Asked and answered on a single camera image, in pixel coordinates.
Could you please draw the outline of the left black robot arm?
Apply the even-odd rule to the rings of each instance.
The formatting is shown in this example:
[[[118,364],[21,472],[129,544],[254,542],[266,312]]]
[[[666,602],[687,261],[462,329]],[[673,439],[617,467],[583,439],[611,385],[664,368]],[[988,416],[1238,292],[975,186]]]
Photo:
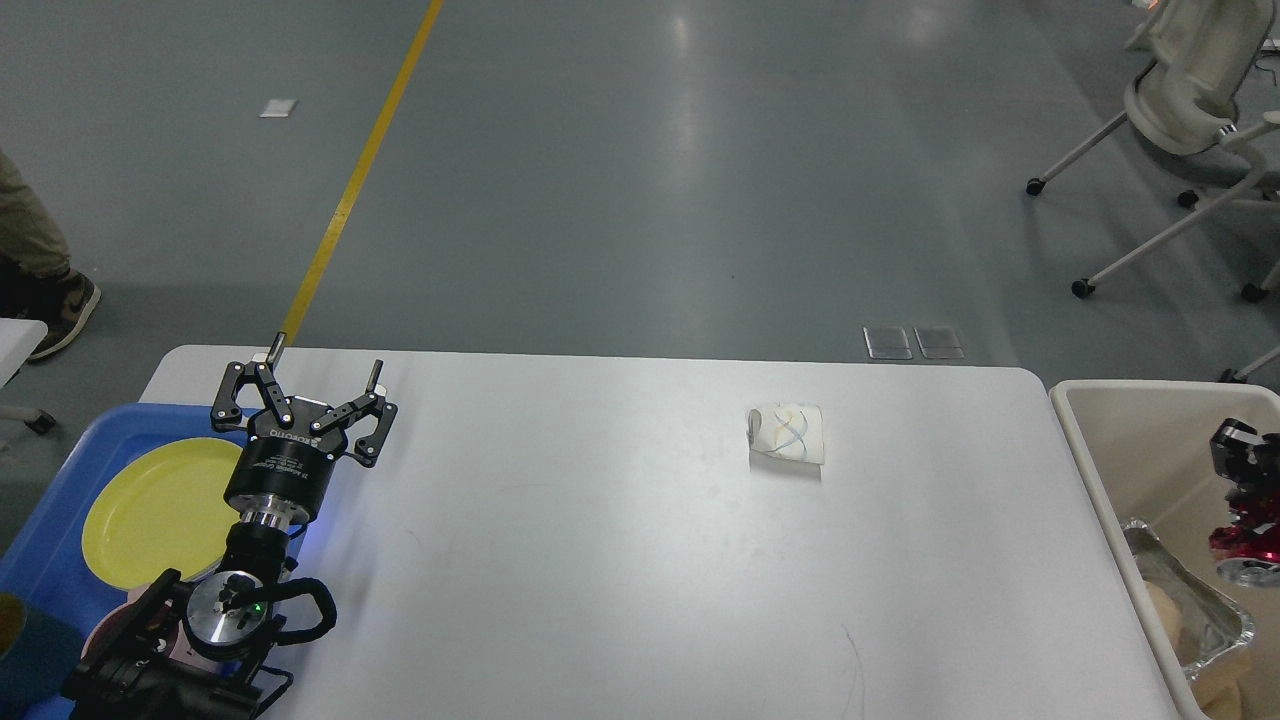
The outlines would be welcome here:
[[[104,619],[61,688],[73,719],[259,719],[294,682],[268,665],[271,651],[337,625],[332,592],[296,575],[292,547],[343,457],[378,462],[398,407],[381,359],[346,404],[288,395],[275,375],[284,346],[279,333],[265,354],[229,363],[210,409],[215,432],[246,437],[223,496],[238,516],[224,555],[193,580],[164,570]]]

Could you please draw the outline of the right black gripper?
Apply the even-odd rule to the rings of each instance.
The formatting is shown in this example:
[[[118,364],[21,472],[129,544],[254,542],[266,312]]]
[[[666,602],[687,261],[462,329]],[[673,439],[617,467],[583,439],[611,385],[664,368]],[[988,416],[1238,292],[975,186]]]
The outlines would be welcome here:
[[[1258,460],[1254,451],[1258,448]],[[1261,434],[1243,420],[1226,418],[1210,439],[1215,473],[1238,489],[1279,495],[1279,433]]]

